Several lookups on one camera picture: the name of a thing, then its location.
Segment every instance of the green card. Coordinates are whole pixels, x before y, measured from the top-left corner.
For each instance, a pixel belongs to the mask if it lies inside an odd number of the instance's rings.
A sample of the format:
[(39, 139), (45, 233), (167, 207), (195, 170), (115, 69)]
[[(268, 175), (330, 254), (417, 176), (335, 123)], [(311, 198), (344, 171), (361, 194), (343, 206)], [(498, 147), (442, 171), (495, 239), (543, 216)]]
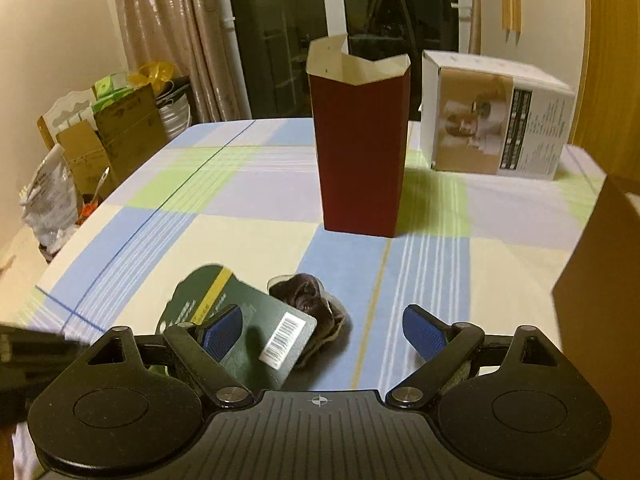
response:
[(316, 320), (239, 281), (226, 267), (200, 267), (181, 281), (156, 333), (181, 321), (202, 324), (230, 304), (242, 310), (242, 335), (220, 364), (254, 393), (279, 389), (311, 338)]

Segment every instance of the white cardboard box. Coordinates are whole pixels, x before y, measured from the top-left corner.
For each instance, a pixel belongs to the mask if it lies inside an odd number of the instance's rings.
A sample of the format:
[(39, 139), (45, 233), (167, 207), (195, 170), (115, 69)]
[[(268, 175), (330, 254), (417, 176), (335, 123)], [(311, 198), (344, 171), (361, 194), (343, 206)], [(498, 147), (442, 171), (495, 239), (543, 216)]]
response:
[(534, 66), (425, 50), (420, 148), (435, 170), (552, 179), (574, 102)]

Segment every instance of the green square pattern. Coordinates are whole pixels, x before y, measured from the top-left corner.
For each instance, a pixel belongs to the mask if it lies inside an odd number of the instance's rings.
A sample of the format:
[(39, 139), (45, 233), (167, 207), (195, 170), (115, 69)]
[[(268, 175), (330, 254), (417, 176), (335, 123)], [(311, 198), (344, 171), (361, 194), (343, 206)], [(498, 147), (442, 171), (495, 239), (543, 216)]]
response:
[(422, 152), (409, 150), (404, 167), (398, 234), (468, 237), (466, 185), (455, 173), (433, 171)]
[(581, 174), (557, 171), (554, 179), (554, 183), (560, 188), (562, 196), (569, 207), (569, 212), (577, 219), (581, 228), (589, 220), (600, 188), (604, 183), (603, 178), (590, 177), (590, 180), (594, 186), (597, 186), (595, 192)]
[(127, 204), (180, 213), (200, 213), (259, 146), (191, 148), (158, 174)]

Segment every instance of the blue gripper pad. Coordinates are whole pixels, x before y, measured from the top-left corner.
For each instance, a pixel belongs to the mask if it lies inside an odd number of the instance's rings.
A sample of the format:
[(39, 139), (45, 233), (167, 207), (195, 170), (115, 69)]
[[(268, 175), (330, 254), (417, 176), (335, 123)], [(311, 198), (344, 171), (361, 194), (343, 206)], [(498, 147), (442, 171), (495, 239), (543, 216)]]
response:
[(237, 305), (205, 329), (202, 347), (216, 361), (231, 350), (242, 334), (242, 310)]
[(411, 307), (407, 307), (402, 314), (402, 332), (427, 362), (447, 345), (445, 333)]

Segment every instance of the white basket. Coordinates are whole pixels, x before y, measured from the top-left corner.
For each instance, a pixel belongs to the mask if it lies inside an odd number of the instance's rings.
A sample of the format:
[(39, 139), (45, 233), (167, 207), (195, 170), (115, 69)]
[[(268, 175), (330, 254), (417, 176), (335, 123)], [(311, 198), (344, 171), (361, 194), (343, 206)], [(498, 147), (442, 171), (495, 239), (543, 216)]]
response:
[(191, 108), (189, 107), (187, 94), (184, 94), (175, 103), (161, 107), (159, 111), (169, 141), (174, 140), (175, 137), (191, 126)]

